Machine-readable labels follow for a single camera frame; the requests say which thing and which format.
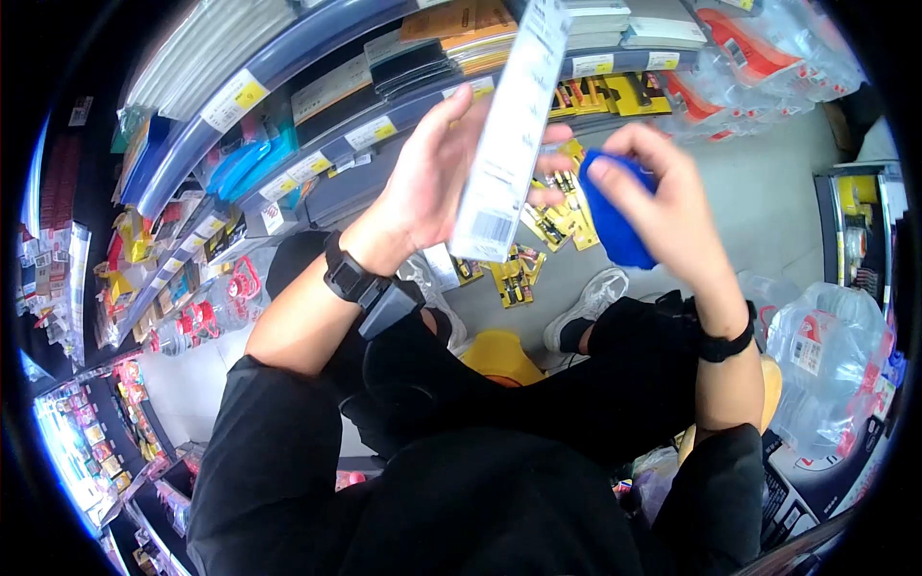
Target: shoe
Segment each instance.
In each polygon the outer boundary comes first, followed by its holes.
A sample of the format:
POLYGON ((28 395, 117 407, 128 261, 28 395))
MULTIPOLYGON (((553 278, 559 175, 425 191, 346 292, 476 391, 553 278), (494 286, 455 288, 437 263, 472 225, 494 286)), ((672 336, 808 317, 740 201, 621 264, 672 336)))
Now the shoe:
POLYGON ((563 354, 561 332, 564 326, 577 318, 595 322, 608 306, 624 296, 627 291, 628 277, 623 270, 614 266, 602 270, 585 285, 583 293, 573 307, 555 318, 544 329, 544 346, 551 352, 563 354))
POLYGON ((448 316, 448 320, 452 325, 452 333, 448 336, 448 349, 456 356, 464 352, 467 329, 464 323, 461 322, 461 318, 448 306, 442 292, 435 285, 432 271, 426 259, 419 254, 412 254, 404 265, 397 270, 397 276, 401 280, 416 282, 416 285, 422 291, 422 296, 426 299, 425 308, 435 308, 448 316))

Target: hand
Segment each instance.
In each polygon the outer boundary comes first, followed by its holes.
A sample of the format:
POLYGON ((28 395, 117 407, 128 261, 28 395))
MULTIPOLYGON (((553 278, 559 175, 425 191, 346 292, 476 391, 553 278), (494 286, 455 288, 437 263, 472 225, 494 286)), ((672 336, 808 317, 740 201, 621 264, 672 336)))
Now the hand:
MULTIPOLYGON (((420 120, 384 191, 340 240, 366 270, 390 276, 415 251, 451 237, 490 103, 489 97, 475 102, 471 86, 462 84, 420 120)), ((545 131, 544 143, 572 136, 569 126, 555 124, 545 131)), ((541 172, 573 168, 563 154, 542 155, 536 163, 541 172)), ((553 189, 536 189, 528 196, 530 203, 562 200, 553 189)))
POLYGON ((588 169, 599 191, 631 223, 654 258, 696 293, 709 289, 717 280, 726 281, 727 272, 733 277, 691 157, 638 123, 615 132, 602 148, 636 157, 659 180, 656 194, 650 194, 616 162, 599 158, 588 169))

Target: blue sponge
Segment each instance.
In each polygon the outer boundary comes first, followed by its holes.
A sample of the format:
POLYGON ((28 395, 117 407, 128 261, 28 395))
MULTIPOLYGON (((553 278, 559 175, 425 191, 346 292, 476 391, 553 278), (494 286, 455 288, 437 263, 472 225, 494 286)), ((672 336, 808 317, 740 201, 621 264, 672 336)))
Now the blue sponge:
POLYGON ((611 205, 609 200, 602 195, 589 178, 589 166, 593 160, 600 156, 618 162, 621 166, 630 170, 651 194, 656 192, 656 180, 653 174, 644 170, 635 160, 609 154, 595 148, 590 148, 586 152, 585 159, 579 170, 579 183, 583 187, 585 200, 589 204, 589 211, 592 213, 592 221, 596 226, 598 239, 605 246, 605 252, 608 254, 609 260, 620 266, 636 266, 643 270, 649 270, 656 265, 656 260, 646 250, 644 243, 640 241, 637 233, 624 219, 621 212, 611 205))

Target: yellow stool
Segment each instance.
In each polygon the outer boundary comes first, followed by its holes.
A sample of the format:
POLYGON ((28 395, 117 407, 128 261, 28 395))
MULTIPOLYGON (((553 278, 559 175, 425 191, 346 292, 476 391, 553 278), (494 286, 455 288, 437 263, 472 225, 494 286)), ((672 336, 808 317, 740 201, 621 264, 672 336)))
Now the yellow stool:
POLYGON ((506 330, 478 334, 461 361, 507 388, 528 386, 547 376, 522 351, 519 337, 506 330))

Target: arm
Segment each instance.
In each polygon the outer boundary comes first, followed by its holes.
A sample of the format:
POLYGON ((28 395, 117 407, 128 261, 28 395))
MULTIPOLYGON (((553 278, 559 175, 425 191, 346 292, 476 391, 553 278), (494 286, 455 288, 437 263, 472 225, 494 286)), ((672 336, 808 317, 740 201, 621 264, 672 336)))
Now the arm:
MULTIPOLYGON (((659 180, 651 195, 618 164, 597 159, 589 168, 599 190, 631 222, 647 250, 695 293, 704 331, 727 339, 746 328, 749 314, 733 268, 717 236, 694 160, 662 135, 628 124, 609 138, 607 151, 636 156, 659 180)), ((698 363, 696 444, 740 424, 761 426, 765 391, 755 342, 719 364, 698 363)))
MULTIPOLYGON (((340 248, 365 270, 391 276, 415 251, 448 240, 489 109, 490 99, 474 102, 468 84, 435 105, 400 151, 384 191, 343 232, 340 248)), ((545 132, 544 141, 572 135, 558 124, 545 132)), ((545 155, 537 168, 569 170, 572 162, 561 154, 545 155)), ((551 190, 529 195, 533 203, 561 200, 551 190)), ((250 334, 246 354, 298 374, 320 373, 361 311, 326 286, 325 272, 320 257, 278 295, 250 334)))

